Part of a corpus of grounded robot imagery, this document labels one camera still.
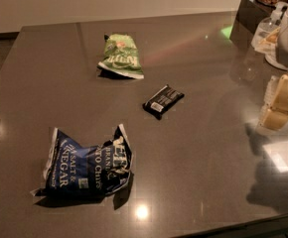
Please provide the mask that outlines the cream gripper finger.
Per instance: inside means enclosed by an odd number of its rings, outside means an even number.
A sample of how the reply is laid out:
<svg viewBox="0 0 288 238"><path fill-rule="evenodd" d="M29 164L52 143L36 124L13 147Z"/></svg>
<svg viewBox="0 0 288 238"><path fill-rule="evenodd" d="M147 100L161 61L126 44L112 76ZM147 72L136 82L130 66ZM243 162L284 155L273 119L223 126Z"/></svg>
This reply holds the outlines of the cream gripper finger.
<svg viewBox="0 0 288 238"><path fill-rule="evenodd" d="M264 103L268 106L272 105L274 100L276 89L279 83L279 77L272 75L269 82L267 83L265 95L264 95Z"/></svg>
<svg viewBox="0 0 288 238"><path fill-rule="evenodd" d="M270 108L263 109L259 118L259 125L269 130L280 130L288 122L288 115L273 111Z"/></svg>

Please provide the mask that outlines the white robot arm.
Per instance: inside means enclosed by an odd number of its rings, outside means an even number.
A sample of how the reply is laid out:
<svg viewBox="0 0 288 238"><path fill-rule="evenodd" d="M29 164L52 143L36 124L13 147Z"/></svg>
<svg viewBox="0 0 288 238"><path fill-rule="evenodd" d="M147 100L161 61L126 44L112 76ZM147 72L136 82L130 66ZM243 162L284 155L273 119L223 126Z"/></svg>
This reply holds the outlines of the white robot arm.
<svg viewBox="0 0 288 238"><path fill-rule="evenodd" d="M288 8L275 38L276 61L288 69ZM272 76L267 84L258 127L278 131L288 122L288 71L280 77Z"/></svg>

